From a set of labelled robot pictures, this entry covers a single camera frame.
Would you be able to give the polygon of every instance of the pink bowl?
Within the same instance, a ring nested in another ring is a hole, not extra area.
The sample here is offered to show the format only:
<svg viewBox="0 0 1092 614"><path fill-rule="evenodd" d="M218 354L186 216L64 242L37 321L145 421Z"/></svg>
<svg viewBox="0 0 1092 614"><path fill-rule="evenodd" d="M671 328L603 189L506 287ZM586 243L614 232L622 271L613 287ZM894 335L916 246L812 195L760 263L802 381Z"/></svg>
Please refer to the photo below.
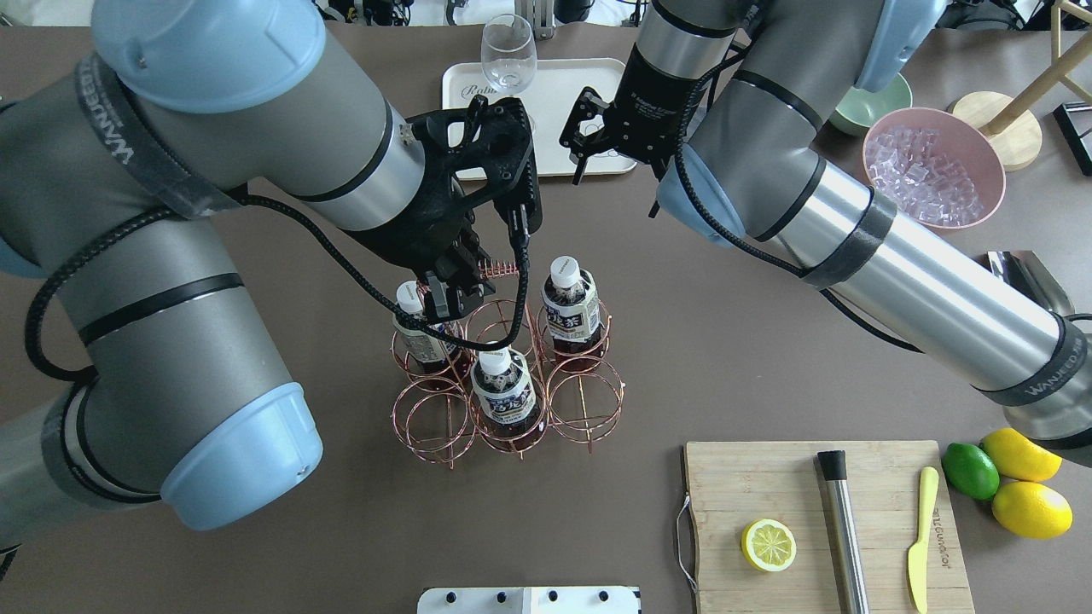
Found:
<svg viewBox="0 0 1092 614"><path fill-rule="evenodd" d="M860 160L868 176L868 164L865 151L870 141L880 134L890 132L894 127L905 126L912 130L933 129L940 133L933 151L935 154L946 154L953 161L959 161L966 174L974 181L978 200L984 212L974 221L958 226L943 226L922 222L925 226L939 229L969 228L989 219L1001 204L1005 197L1005 167L1001 166L997 152L986 138L962 119L942 110L926 107L910 107L891 111L873 126L865 134L865 146L860 150Z"/></svg>

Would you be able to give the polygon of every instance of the table surface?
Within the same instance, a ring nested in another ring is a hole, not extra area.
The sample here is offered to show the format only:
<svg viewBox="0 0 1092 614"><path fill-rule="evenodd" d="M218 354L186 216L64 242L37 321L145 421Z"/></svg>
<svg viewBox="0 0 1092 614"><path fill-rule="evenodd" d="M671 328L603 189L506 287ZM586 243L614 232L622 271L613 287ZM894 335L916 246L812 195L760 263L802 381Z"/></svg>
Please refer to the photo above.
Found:
<svg viewBox="0 0 1092 614"><path fill-rule="evenodd" d="M473 26L333 32L405 116L438 108L443 70L478 56ZM625 60L634 35L563 27L539 56ZM82 28L0 28L0 95L29 95L90 46ZM938 31L904 73L918 105L943 108L977 90L1016 94L1047 66L1048 52L1042 33ZM1089 68L1076 73L1080 81ZM1073 98L1058 86L1035 105L1038 160L1009 177L993 219L946 238L968 255L1034 249L1088 310L1090 184L1047 115ZM818 146L859 173L859 140L828 127ZM549 437L522 462L478 445L454 471L418 461L391 430L404 380L387 352L390 318L380 306L295 224L265 211L217 217L307 391L325 444L321 467L221 530L191 532L156 505L34 540L0 589L0 612L394 613L413 612L427 587L551 583L637 585L645 612L687 612L672 540L686 441L936 439L945 447L1005 426L1000 410L956 376L871 339L798 281L713 247L667 216L650 221L654 189L648 168L589 177L580 188L544 180L546 221L532 241L533 283L555 256L574 255L615 316L609 359L628 382L617 430L594 453ZM495 216L479 217L488 245L506 251ZM335 243L382 288L393 292L406 276L344 237ZM61 392L23 357L22 321L36 287L0 278L0 421ZM80 364L60 309L49 322L48 352ZM1016 538L954 497L978 612L1088 610L1090 482L1092 472L1068 463L1051 481L1077 520L1048 542Z"/></svg>

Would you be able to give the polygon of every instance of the drinking glass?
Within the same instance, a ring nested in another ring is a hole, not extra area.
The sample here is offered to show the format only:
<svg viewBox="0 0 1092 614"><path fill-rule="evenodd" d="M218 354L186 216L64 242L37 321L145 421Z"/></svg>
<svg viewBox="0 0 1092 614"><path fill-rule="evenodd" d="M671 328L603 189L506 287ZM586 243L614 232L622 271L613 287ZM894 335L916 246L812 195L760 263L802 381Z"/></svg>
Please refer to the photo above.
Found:
<svg viewBox="0 0 1092 614"><path fill-rule="evenodd" d="M538 55L527 20L505 14L489 20L482 29L482 72L499 94L527 88L535 76Z"/></svg>

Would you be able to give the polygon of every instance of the white bottle cap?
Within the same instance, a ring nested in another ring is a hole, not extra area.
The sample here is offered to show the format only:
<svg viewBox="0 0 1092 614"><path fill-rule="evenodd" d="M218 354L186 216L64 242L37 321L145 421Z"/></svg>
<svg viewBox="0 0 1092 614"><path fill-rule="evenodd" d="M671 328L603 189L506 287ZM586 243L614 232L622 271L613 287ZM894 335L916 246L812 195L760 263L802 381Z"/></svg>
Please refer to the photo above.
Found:
<svg viewBox="0 0 1092 614"><path fill-rule="evenodd" d="M488 375L505 375L505 371L512 366L512 355L508 350L497 352L478 352L478 364L482 370Z"/></svg>
<svg viewBox="0 0 1092 614"><path fill-rule="evenodd" d="M572 287L580 283L580 263L571 256L555 258L549 265L549 279L554 287Z"/></svg>
<svg viewBox="0 0 1092 614"><path fill-rule="evenodd" d="M420 304L420 296L417 296L417 282L413 280L400 285L394 297L399 302L399 307L411 316L416 316L425 310L425 306Z"/></svg>

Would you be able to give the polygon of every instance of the lemon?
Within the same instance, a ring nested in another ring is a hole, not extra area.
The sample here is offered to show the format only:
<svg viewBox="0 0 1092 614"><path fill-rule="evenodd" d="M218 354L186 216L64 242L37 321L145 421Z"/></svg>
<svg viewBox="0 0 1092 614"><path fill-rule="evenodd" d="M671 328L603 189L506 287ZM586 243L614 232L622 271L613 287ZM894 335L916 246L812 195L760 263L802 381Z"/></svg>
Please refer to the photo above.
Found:
<svg viewBox="0 0 1092 614"><path fill-rule="evenodd" d="M981 501L989 499L1001 483L994 461L977 446L952 444L940 459L945 476L957 491Z"/></svg>
<svg viewBox="0 0 1092 614"><path fill-rule="evenodd" d="M1013 480L1042 482L1049 480L1061 467L1061 457L1032 442L1014 428L1001 428L982 440L997 471Z"/></svg>
<svg viewBox="0 0 1092 614"><path fill-rule="evenodd" d="M762 518L747 526L743 539L744 558L763 571L787 569L796 559L793 532L776 520Z"/></svg>
<svg viewBox="0 0 1092 614"><path fill-rule="evenodd" d="M1056 491L1034 482L1009 482L994 496L994 518L1021 538L1049 540L1069 530L1073 510Z"/></svg>

